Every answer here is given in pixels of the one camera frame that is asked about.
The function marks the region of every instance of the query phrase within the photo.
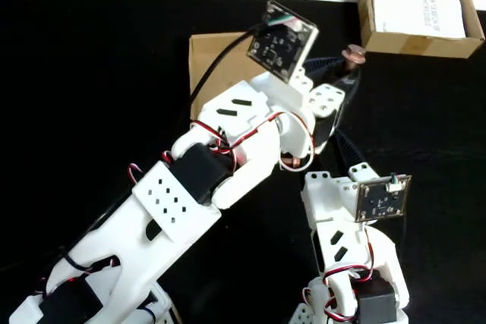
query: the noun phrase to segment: circuit board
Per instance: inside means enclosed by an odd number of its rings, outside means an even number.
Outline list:
[[[255,34],[247,55],[280,80],[289,82],[307,57],[318,29],[271,0],[264,22],[267,27]]]
[[[412,176],[400,175],[397,178],[402,189],[393,192],[387,190],[387,184],[392,180],[391,177],[359,184],[356,222],[385,219],[404,214]]]

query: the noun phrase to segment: white paper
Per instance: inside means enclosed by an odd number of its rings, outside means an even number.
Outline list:
[[[378,32],[465,38],[459,0],[373,0]]]

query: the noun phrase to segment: bolt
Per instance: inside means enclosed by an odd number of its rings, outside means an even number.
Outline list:
[[[358,45],[348,45],[346,49],[343,49],[341,55],[345,58],[345,69],[351,71],[360,64],[366,62],[366,50]]]
[[[301,165],[301,159],[298,159],[297,157],[284,157],[282,162],[292,168],[297,168]]]

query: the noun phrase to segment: cardboard box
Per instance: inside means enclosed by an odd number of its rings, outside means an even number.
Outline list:
[[[361,42],[372,52],[438,57],[468,58],[484,42],[484,33],[472,0],[460,0],[466,38],[416,36],[405,33],[377,32],[373,0],[359,0]]]
[[[214,33],[191,36],[189,39],[189,82],[191,93],[217,55],[242,34]],[[194,100],[191,118],[197,117],[204,103],[229,87],[241,80],[249,81],[251,78],[266,71],[246,56],[246,51],[250,47],[250,41],[251,37],[237,45],[214,70],[196,100]]]

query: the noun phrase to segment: black background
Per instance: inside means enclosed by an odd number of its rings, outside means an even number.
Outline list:
[[[0,0],[2,321],[52,251],[129,188],[127,164],[149,168],[182,132],[190,35],[243,30],[265,1]],[[355,4],[282,2],[319,26],[311,57],[360,42]],[[406,311],[482,322],[486,48],[367,59],[342,129],[379,173],[413,174]],[[379,227],[397,241],[399,220]],[[159,282],[185,322],[285,322],[315,275],[298,176],[276,171]]]

